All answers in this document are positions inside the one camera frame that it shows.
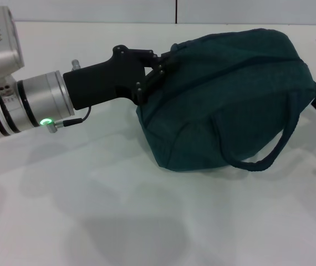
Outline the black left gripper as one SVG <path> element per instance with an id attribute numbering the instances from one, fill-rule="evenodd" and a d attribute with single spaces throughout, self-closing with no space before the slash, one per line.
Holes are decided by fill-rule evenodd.
<path id="1" fill-rule="evenodd" d="M 63 74 L 63 80 L 75 109 L 84 109 L 117 98 L 136 105 L 145 104 L 162 85 L 164 70 L 153 70 L 145 76 L 145 68 L 175 69 L 172 53 L 157 55 L 153 50 L 113 48 L 111 58 Z"/>

